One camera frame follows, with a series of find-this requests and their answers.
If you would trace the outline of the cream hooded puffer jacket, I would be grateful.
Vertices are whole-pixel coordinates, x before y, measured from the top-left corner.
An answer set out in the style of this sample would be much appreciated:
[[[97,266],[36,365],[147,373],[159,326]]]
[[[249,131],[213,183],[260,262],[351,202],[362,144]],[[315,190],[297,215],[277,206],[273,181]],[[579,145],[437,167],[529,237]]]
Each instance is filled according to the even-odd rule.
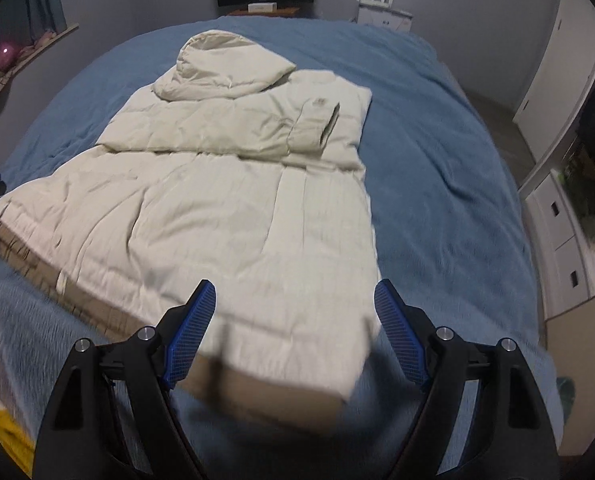
[[[211,281],[184,387],[324,434],[378,332],[357,153],[370,102],[330,70],[200,32],[92,148],[0,199],[0,256],[111,340]]]

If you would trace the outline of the pink round lamp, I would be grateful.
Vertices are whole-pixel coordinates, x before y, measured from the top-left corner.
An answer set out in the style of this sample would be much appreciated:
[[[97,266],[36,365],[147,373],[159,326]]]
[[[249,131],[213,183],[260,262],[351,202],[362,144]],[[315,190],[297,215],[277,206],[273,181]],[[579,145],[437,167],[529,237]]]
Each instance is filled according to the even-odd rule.
[[[19,48],[10,42],[0,44],[0,72],[10,70],[16,64],[19,55]]]

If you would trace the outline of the blue curtain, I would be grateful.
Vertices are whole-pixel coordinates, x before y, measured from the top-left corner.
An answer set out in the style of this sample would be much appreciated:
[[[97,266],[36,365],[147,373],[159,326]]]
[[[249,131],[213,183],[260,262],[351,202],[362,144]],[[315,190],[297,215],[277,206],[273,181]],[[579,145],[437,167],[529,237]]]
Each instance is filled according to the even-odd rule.
[[[61,0],[2,0],[0,45],[27,47],[45,32],[64,32],[66,17]]]

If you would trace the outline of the white drawer cabinet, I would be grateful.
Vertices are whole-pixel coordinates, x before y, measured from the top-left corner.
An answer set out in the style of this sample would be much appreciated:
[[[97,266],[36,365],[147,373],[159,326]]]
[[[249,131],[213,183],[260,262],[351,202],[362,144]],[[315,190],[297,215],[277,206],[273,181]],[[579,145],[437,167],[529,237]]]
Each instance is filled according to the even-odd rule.
[[[564,188],[563,168],[575,144],[574,132],[563,134],[519,188],[546,320],[595,296],[595,252]]]

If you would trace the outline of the cardboard box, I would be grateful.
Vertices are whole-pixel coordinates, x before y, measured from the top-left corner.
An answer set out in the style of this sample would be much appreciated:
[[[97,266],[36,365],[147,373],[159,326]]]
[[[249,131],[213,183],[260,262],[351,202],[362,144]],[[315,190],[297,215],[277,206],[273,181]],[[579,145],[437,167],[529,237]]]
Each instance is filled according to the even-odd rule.
[[[547,349],[558,375],[575,385],[560,454],[582,455],[595,438],[595,297],[551,318],[546,328]]]

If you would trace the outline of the yellow cloth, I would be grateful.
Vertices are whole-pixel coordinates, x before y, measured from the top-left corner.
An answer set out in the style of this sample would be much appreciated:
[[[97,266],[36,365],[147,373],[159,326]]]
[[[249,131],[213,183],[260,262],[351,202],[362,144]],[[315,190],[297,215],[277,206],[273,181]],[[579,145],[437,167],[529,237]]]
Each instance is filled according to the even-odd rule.
[[[28,478],[32,478],[35,442],[0,400],[0,445]]]

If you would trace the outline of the white wifi router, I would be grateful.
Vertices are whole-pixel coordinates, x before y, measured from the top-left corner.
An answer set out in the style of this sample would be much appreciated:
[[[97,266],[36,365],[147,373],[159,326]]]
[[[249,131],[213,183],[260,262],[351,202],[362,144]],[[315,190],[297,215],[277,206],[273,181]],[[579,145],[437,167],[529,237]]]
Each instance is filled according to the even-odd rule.
[[[411,13],[396,9],[394,0],[356,0],[357,13],[355,22],[360,25],[409,32],[412,26]]]

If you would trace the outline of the white box under television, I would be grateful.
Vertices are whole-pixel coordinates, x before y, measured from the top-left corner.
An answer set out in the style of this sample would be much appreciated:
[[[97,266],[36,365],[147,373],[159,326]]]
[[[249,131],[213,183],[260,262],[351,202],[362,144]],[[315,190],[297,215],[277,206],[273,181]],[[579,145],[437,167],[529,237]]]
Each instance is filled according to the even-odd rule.
[[[247,10],[249,13],[275,13],[277,11],[277,3],[253,2],[248,4]]]

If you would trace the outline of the white wardrobe door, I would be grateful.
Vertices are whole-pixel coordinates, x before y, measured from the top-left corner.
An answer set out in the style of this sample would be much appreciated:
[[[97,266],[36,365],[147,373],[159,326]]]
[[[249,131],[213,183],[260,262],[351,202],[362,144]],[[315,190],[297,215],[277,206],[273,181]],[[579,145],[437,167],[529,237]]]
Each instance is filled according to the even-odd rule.
[[[513,118],[537,162],[570,129],[594,82],[595,7],[590,0],[560,0],[543,58]]]

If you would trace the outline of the wooden wall shelf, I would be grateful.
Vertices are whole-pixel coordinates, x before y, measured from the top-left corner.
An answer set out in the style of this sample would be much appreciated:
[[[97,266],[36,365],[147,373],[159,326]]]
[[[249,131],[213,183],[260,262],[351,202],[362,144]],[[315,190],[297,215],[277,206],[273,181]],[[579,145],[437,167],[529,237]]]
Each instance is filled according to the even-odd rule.
[[[16,61],[16,64],[10,67],[10,70],[6,72],[0,72],[0,94],[6,88],[8,82],[20,73],[28,64],[34,61],[38,56],[40,56],[44,51],[48,50],[58,41],[63,40],[66,36],[70,35],[71,32],[75,32],[80,25],[77,23],[69,25],[63,32],[54,32],[53,30],[48,30],[48,32],[44,32],[40,39],[31,44],[30,46],[23,47],[19,49],[19,55]]]

